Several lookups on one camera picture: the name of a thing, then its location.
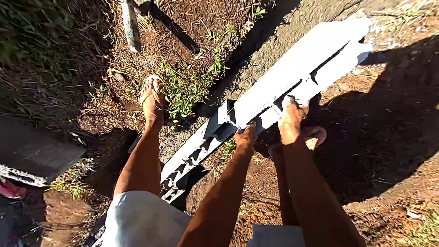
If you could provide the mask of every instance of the leg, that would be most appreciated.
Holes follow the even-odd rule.
[[[255,151],[255,123],[235,134],[236,152],[223,174],[201,201],[189,222],[179,247],[229,246],[247,175]]]
[[[273,158],[276,167],[277,184],[279,186],[279,198],[281,200],[281,217],[283,225],[299,226],[293,202],[291,201],[290,191],[288,190],[284,150],[282,145],[273,145],[269,148],[269,153]]]
[[[306,127],[302,130],[302,133],[306,136],[306,145],[310,150],[314,150],[326,139],[326,131],[320,126]],[[297,219],[288,189],[283,147],[281,144],[272,145],[269,147],[268,153],[273,158],[274,166],[276,167],[279,198],[281,200],[282,224],[299,226],[299,220]]]
[[[152,75],[140,95],[146,119],[145,131],[116,183],[114,195],[132,190],[160,193],[161,164],[158,158],[158,133],[163,125],[163,94],[158,93],[161,79]]]

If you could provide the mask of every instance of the foot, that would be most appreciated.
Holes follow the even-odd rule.
[[[164,94],[160,92],[162,79],[157,75],[149,76],[140,92],[139,103],[145,116],[145,131],[163,126]]]
[[[293,97],[286,96],[282,101],[282,116],[277,122],[281,132],[282,144],[294,143],[300,135],[300,123],[307,115],[309,108],[308,102],[299,105]]]
[[[305,127],[301,130],[301,134],[305,136],[306,146],[314,151],[320,144],[326,140],[326,130],[320,126]],[[271,145],[268,148],[268,154],[270,154],[274,163],[284,162],[284,150],[282,144]]]

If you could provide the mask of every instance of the brown soil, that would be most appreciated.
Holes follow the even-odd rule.
[[[45,233],[41,246],[70,246],[72,238],[84,225],[90,206],[82,199],[51,190],[44,193],[46,203]]]
[[[407,211],[429,214],[439,203],[438,18],[419,18],[397,33],[383,25],[390,20],[373,17],[384,27],[368,37],[375,52],[315,97],[304,123],[327,130],[316,166],[370,246],[407,245],[422,225]],[[248,242],[252,224],[281,224],[275,169],[264,158],[276,141],[273,127],[257,143],[231,246]],[[192,188],[189,213],[224,169],[222,153],[204,162],[211,172]]]
[[[214,87],[210,100],[199,108],[199,115],[208,117],[215,108],[212,105],[224,97],[239,97],[291,44],[318,22],[345,18],[359,6],[377,10],[385,5],[392,6],[394,2],[327,0],[317,4],[303,0],[298,8],[298,1],[276,1],[277,8],[268,10],[266,18],[255,24],[241,46],[234,53],[227,54],[230,59],[226,66],[232,69],[227,72],[226,79]],[[253,7],[241,10],[250,3],[254,1],[164,1],[159,8],[172,20],[171,24],[185,31],[200,50],[210,51],[213,46],[204,37],[204,24],[215,32],[224,30],[225,24],[240,29],[255,10]],[[44,194],[44,205],[43,192],[35,192],[41,196],[39,205],[46,207],[45,214],[40,212],[34,219],[46,222],[43,243],[47,246],[84,243],[94,221],[102,219],[115,180],[126,161],[126,150],[136,135],[119,127],[136,131],[143,127],[142,116],[136,112],[138,88],[135,84],[159,70],[163,57],[184,64],[191,62],[194,56],[188,48],[191,40],[184,35],[175,37],[172,33],[175,29],[166,27],[169,22],[155,18],[152,13],[145,17],[147,22],[139,20],[145,50],[132,54],[122,32],[118,1],[108,4],[86,1],[81,8],[81,12],[86,13],[85,21],[75,27],[76,36],[80,38],[73,40],[71,60],[78,63],[77,67],[86,68],[72,74],[80,78],[82,87],[69,92],[74,95],[67,95],[64,103],[59,100],[60,105],[44,101],[41,104],[44,107],[35,106],[31,110],[38,113],[44,109],[54,113],[47,124],[42,124],[52,130],[76,129],[68,120],[82,114],[80,123],[84,131],[108,134],[90,137],[87,133],[80,133],[85,136],[92,150],[90,153],[100,165],[96,173],[86,179],[99,196],[92,193],[84,199],[72,200],[49,191]],[[107,26],[103,13],[114,17],[112,27]],[[439,140],[435,104],[439,102],[439,94],[438,73],[434,67],[438,64],[438,40],[433,36],[438,25],[437,18],[427,18],[407,25],[403,32],[398,31],[398,35],[388,31],[372,36],[377,45],[377,52],[372,55],[375,60],[370,59],[359,67],[364,69],[366,76],[349,74],[337,81],[322,93],[320,101],[315,100],[309,115],[307,124],[321,125],[328,131],[327,141],[316,151],[316,165],[370,245],[401,243],[405,234],[417,228],[419,223],[405,217],[407,208],[429,212],[439,201],[435,185],[439,162],[435,155]],[[109,39],[114,47],[111,54],[110,43],[103,38],[106,35],[112,37]],[[249,62],[244,63],[243,60],[251,55]],[[206,56],[193,66],[203,70],[211,63],[212,56]],[[116,80],[114,70],[122,73],[125,80]],[[108,90],[99,91],[100,85],[105,85]],[[42,90],[44,94],[51,93],[47,97],[34,95],[32,91],[23,94],[20,100],[26,104],[26,99],[58,98],[55,94],[64,91]],[[93,102],[89,93],[97,95],[100,101]],[[173,132],[174,126],[166,126],[160,140],[162,159],[168,160],[202,122],[203,119],[199,118],[188,130],[181,132]],[[266,147],[276,139],[273,130],[264,133],[258,143],[259,153],[255,154],[249,168],[231,242],[234,246],[244,245],[251,238],[252,224],[281,224],[275,169],[266,158]],[[205,193],[220,176],[230,157],[223,158],[220,149],[205,161],[211,172],[192,189],[187,199],[188,212],[196,211]]]

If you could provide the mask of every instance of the rock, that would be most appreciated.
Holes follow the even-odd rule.
[[[120,73],[114,73],[113,75],[118,81],[125,81],[125,78]]]
[[[326,93],[328,95],[334,95],[334,96],[337,96],[339,92],[340,92],[340,89],[338,89],[337,87],[334,87],[334,86],[328,88],[328,90],[326,91]]]
[[[340,83],[340,84],[338,85],[338,87],[339,87],[340,90],[342,90],[342,91],[348,90],[348,89],[349,89],[349,83],[348,83],[348,82]]]

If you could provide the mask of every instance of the gray concrete block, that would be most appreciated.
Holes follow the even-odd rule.
[[[255,120],[260,133],[276,123],[285,96],[304,104],[362,62],[372,51],[371,44],[359,43],[368,30],[367,18],[313,27],[236,102],[223,103],[166,163],[161,181],[167,192],[162,198],[171,202],[182,194],[186,184],[179,181],[237,129]]]
[[[48,186],[85,152],[6,117],[0,117],[0,140],[0,175],[38,187]]]

